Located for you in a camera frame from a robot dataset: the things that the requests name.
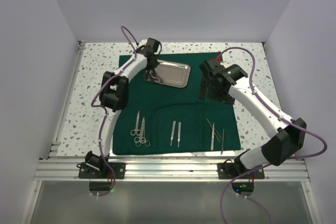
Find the pointed steel tweezers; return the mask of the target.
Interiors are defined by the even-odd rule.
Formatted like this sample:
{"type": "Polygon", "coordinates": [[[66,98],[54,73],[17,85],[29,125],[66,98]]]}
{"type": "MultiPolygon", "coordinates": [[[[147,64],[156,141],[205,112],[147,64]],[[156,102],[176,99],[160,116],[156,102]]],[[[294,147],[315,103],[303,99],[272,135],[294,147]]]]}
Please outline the pointed steel tweezers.
{"type": "Polygon", "coordinates": [[[160,75],[155,70],[146,71],[145,80],[148,82],[165,84],[164,80],[160,77],[160,75]]]}

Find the stainless steel instrument tray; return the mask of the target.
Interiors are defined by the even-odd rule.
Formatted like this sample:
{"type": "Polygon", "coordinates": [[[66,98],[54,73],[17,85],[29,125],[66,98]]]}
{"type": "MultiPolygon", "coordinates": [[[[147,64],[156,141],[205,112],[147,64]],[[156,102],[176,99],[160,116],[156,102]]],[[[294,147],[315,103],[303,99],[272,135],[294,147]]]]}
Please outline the stainless steel instrument tray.
{"type": "Polygon", "coordinates": [[[166,60],[158,60],[158,62],[159,65],[154,70],[164,80],[165,84],[163,85],[175,88],[185,88],[187,86],[191,73],[190,65],[166,60]]]}

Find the thin steel tweezers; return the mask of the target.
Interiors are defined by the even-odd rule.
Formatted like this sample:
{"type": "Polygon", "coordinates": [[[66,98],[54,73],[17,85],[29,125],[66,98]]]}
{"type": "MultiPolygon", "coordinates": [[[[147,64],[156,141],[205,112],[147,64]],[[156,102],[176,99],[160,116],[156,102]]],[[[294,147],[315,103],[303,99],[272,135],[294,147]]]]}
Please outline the thin steel tweezers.
{"type": "MultiPolygon", "coordinates": [[[[213,129],[213,125],[212,125],[212,123],[209,121],[209,119],[206,119],[206,120],[207,120],[209,126],[211,127],[211,129],[213,129]]],[[[218,140],[219,142],[221,142],[221,141],[223,140],[222,137],[221,137],[221,135],[218,133],[218,131],[217,131],[216,129],[214,130],[214,134],[215,134],[215,137],[217,138],[217,140],[218,140]]]]}

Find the broad steel tweezers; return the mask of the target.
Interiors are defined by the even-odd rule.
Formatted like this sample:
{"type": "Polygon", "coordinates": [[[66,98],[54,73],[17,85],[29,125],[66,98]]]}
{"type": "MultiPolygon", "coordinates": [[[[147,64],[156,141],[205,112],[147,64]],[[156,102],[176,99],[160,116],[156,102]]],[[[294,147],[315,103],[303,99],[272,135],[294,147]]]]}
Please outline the broad steel tweezers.
{"type": "Polygon", "coordinates": [[[211,133],[211,151],[214,150],[214,138],[215,138],[215,124],[212,124],[212,133],[211,133]]]}

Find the steel scalpel handle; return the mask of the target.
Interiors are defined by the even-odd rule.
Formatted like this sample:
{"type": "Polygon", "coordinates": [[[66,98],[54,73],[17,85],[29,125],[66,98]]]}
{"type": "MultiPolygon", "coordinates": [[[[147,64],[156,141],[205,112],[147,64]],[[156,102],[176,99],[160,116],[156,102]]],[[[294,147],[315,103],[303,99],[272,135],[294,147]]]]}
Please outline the steel scalpel handle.
{"type": "Polygon", "coordinates": [[[173,123],[172,123],[172,130],[171,130],[171,137],[170,137],[170,146],[172,146],[172,143],[173,143],[175,126],[176,126],[176,121],[173,121],[173,123]]]}
{"type": "Polygon", "coordinates": [[[178,122],[178,133],[177,133],[177,146],[180,147],[180,141],[181,141],[181,126],[182,123],[178,122]]]}

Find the dark steel tweezers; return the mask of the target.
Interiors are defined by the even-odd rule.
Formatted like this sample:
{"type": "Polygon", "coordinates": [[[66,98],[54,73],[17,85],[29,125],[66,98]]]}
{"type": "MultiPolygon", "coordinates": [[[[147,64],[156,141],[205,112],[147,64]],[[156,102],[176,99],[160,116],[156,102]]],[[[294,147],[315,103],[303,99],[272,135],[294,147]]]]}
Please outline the dark steel tweezers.
{"type": "Polygon", "coordinates": [[[222,144],[221,144],[221,155],[223,154],[224,152],[224,141],[225,141],[225,129],[223,128],[222,130],[222,144]]]}

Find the green surgical cloth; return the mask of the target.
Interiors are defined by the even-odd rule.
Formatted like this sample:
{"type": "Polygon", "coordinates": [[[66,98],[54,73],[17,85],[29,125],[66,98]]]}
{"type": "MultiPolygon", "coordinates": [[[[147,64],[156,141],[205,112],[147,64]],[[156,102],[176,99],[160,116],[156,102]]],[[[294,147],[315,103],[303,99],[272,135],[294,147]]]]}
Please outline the green surgical cloth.
{"type": "MultiPolygon", "coordinates": [[[[115,155],[155,155],[168,153],[206,152],[211,150],[212,129],[206,119],[215,124],[222,136],[225,129],[225,151],[241,148],[236,117],[232,105],[198,98],[202,72],[199,65],[216,52],[197,54],[162,55],[162,60],[186,63],[191,66],[188,84],[175,88],[144,79],[139,72],[129,84],[129,101],[118,117],[112,138],[115,155]],[[145,137],[151,145],[136,147],[130,132],[135,127],[136,115],[140,111],[139,128],[145,118],[145,137]],[[170,146],[172,123],[176,121],[174,139],[170,146]],[[181,126],[180,147],[177,146],[178,122],[181,126]]],[[[221,151],[221,144],[214,138],[214,151],[221,151]]]]}

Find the steel ring-handled scissors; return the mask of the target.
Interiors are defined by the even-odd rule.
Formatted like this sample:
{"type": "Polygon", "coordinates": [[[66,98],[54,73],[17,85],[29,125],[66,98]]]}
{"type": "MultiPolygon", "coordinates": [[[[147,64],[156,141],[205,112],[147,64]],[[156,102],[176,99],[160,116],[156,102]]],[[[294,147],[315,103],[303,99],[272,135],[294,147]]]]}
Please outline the steel ring-handled scissors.
{"type": "Polygon", "coordinates": [[[135,127],[130,132],[131,136],[139,136],[140,135],[141,130],[139,128],[139,120],[140,120],[140,111],[137,112],[135,127]]]}
{"type": "Polygon", "coordinates": [[[146,142],[146,138],[144,136],[144,128],[143,127],[141,127],[141,129],[140,129],[140,135],[136,136],[134,138],[134,142],[136,144],[144,144],[146,142]]]}

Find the steel forceps with ring handles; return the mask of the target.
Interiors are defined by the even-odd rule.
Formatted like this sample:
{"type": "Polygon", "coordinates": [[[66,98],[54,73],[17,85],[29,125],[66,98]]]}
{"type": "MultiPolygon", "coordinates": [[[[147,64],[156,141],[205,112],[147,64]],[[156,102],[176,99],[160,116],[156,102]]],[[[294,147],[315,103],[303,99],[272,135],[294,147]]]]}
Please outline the steel forceps with ring handles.
{"type": "Polygon", "coordinates": [[[134,143],[136,147],[140,147],[141,145],[149,147],[151,145],[150,141],[145,137],[145,118],[142,118],[140,133],[134,138],[134,143]]]}

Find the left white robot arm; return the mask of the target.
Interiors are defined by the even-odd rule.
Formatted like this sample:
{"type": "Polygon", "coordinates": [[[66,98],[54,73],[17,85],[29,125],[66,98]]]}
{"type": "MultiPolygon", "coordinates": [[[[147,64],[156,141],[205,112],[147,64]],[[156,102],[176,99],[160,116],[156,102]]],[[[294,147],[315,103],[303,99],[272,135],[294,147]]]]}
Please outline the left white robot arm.
{"type": "Polygon", "coordinates": [[[135,49],[132,56],[115,72],[107,71],[103,74],[101,88],[91,106],[103,109],[104,115],[98,131],[98,142],[85,156],[85,164],[97,178],[113,173],[108,163],[110,144],[116,121],[128,104],[129,84],[142,70],[153,70],[159,65],[157,57],[161,50],[161,42],[148,38],[146,44],[135,49]]]}

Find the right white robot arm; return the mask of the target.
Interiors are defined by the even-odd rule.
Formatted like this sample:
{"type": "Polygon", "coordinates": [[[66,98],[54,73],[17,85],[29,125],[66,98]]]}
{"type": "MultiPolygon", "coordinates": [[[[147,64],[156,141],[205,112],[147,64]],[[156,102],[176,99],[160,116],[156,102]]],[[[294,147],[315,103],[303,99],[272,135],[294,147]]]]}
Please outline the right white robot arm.
{"type": "Polygon", "coordinates": [[[202,72],[200,99],[233,103],[238,101],[259,122],[269,141],[252,150],[246,150],[234,159],[236,176],[246,178],[254,168],[270,163],[279,166],[303,147],[307,125],[301,118],[292,119],[278,109],[250,83],[248,74],[236,64],[222,66],[216,58],[205,60],[199,66],[202,72]]]}

